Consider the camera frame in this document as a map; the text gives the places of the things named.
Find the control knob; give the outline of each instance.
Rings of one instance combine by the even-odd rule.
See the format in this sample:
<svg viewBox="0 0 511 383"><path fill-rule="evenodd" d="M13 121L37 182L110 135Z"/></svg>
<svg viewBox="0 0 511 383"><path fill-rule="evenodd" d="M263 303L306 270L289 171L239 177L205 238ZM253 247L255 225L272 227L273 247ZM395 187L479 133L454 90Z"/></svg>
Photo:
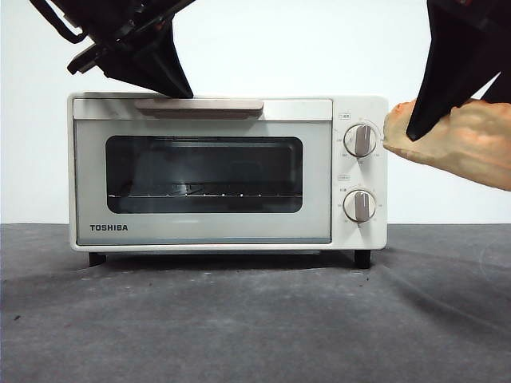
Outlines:
<svg viewBox="0 0 511 383"><path fill-rule="evenodd" d="M357 124L347 130L344 146L352 156L369 156L376 148L376 134L368 124Z"/></svg>
<svg viewBox="0 0 511 383"><path fill-rule="evenodd" d="M349 219L356 223L364 223L373 218L376 201L369 192L356 190L347 195L343 207Z"/></svg>

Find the gray fabric surface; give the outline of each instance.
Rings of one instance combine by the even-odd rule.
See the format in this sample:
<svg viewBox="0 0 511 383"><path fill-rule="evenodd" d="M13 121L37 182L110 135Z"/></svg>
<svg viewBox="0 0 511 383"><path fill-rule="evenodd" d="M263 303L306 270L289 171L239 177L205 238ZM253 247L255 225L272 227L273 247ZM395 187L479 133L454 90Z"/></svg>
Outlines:
<svg viewBox="0 0 511 383"><path fill-rule="evenodd" d="M114 256L2 227L2 381L511 381L511 226L391 226L350 254Z"/></svg>

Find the black rubber foot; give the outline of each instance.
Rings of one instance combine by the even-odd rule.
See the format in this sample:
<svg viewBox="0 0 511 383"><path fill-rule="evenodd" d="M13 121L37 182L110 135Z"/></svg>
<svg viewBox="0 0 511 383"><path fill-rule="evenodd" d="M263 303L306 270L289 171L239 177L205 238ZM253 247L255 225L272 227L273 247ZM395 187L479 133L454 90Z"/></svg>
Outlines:
<svg viewBox="0 0 511 383"><path fill-rule="evenodd" d="M370 269L370 250L355 250L355 267Z"/></svg>
<svg viewBox="0 0 511 383"><path fill-rule="evenodd" d="M106 255L100 253L89 253L89 267L101 265L106 262Z"/></svg>

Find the white knob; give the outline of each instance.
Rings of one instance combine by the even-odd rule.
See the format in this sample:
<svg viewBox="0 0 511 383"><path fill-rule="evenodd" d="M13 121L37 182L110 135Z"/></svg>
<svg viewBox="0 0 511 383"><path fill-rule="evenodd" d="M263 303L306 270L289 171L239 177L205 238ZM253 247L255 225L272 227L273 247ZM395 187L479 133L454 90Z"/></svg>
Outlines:
<svg viewBox="0 0 511 383"><path fill-rule="evenodd" d="M352 156L369 156L376 148L376 134L368 124L352 126L344 136L344 146Z"/></svg>
<svg viewBox="0 0 511 383"><path fill-rule="evenodd" d="M376 212L374 197L364 190L357 190L348 194L343 206L347 217L356 223L369 221Z"/></svg>

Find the oven window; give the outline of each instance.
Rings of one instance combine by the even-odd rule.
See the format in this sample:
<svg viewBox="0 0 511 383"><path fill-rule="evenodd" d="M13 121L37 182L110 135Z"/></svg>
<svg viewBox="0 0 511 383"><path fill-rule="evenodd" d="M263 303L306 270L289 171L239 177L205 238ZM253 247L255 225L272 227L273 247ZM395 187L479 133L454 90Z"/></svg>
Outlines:
<svg viewBox="0 0 511 383"><path fill-rule="evenodd" d="M295 137L113 136L109 209L140 213L294 213L303 203Z"/></svg>

